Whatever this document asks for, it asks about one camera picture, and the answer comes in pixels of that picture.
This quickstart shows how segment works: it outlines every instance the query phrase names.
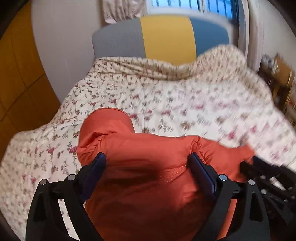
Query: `white curtain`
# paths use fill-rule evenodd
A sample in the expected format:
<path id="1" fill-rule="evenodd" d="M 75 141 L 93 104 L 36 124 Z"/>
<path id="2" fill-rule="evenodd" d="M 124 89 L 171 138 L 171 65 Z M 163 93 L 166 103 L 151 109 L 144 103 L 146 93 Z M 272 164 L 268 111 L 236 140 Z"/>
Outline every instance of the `white curtain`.
<path id="1" fill-rule="evenodd" d="M 258 0 L 238 0 L 239 4 L 239 44 L 248 66 L 259 70 L 263 56 L 264 27 L 260 19 Z"/>
<path id="2" fill-rule="evenodd" d="M 103 0 L 106 23 L 116 23 L 147 14 L 146 0 Z"/>

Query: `gray stripe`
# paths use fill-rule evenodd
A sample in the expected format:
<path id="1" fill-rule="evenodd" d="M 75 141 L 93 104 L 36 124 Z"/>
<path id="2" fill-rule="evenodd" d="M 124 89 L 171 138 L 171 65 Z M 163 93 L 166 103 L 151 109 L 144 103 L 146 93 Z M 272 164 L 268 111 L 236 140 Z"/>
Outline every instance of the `gray stripe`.
<path id="1" fill-rule="evenodd" d="M 94 32 L 94 54 L 102 57 L 145 58 L 145 47 L 139 18 L 110 24 Z"/>

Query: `floral comforter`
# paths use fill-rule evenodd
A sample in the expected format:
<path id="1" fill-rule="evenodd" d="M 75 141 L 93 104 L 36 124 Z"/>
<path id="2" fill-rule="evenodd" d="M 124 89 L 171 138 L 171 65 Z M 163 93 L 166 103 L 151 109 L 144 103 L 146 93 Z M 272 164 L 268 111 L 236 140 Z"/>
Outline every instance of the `floral comforter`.
<path id="1" fill-rule="evenodd" d="M 295 132 L 234 46 L 218 46 L 180 66 L 98 59 L 50 123 L 16 134 L 7 147 L 0 166 L 0 209 L 21 240 L 38 182 L 79 171 L 80 126 L 100 107 L 124 110 L 136 132 L 199 135 L 229 147 L 247 143 L 266 161 L 296 170 Z M 60 207 L 70 236 L 78 238 L 61 200 Z"/>

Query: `bolt head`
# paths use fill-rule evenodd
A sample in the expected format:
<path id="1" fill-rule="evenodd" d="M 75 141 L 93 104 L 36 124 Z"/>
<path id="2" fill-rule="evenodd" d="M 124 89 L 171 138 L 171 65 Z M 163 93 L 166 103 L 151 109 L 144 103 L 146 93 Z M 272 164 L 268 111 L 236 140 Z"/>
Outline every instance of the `bolt head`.
<path id="1" fill-rule="evenodd" d="M 73 181 L 73 180 L 75 180 L 75 178 L 76 178 L 76 175 L 74 175 L 74 174 L 71 174 L 68 176 L 69 181 Z"/>
<path id="2" fill-rule="evenodd" d="M 46 179 L 42 179 L 42 180 L 39 182 L 39 184 L 43 186 L 43 185 L 45 185 L 45 184 L 46 184 L 46 182 L 47 182 L 47 180 L 46 180 Z"/>
<path id="3" fill-rule="evenodd" d="M 222 181 L 226 181 L 227 180 L 227 176 L 224 174 L 219 175 L 219 179 Z"/>
<path id="4" fill-rule="evenodd" d="M 248 180 L 248 183 L 249 183 L 250 185 L 252 185 L 252 186 L 255 185 L 255 181 L 254 181 L 253 179 Z"/>

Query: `black clamp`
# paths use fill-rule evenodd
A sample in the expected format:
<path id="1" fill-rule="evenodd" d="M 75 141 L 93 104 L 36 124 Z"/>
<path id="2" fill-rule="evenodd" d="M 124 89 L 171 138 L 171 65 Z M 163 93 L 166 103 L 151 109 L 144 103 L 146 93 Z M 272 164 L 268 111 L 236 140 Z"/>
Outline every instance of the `black clamp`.
<path id="1" fill-rule="evenodd" d="M 224 241 L 269 241 L 270 230 L 262 195 L 256 182 L 231 181 L 226 175 L 218 175 L 212 166 L 202 162 L 196 153 L 188 157 L 188 166 L 197 184 L 210 200 L 214 200 L 212 212 L 207 216 L 192 241 L 216 241 L 224 223 L 231 199 L 237 205 Z"/>
<path id="2" fill-rule="evenodd" d="M 90 198 L 105 166 L 106 157 L 103 153 L 99 153 L 94 161 L 82 167 L 77 175 L 71 174 L 65 180 L 53 183 L 42 179 L 31 203 L 26 240 L 76 240 L 69 236 L 61 215 L 58 199 L 64 199 L 80 241 L 103 241 L 82 204 Z"/>
<path id="3" fill-rule="evenodd" d="M 294 240 L 296 235 L 296 173 L 285 166 L 269 165 L 254 156 L 253 164 L 243 161 L 240 171 L 258 185 L 272 234 L 278 240 Z"/>

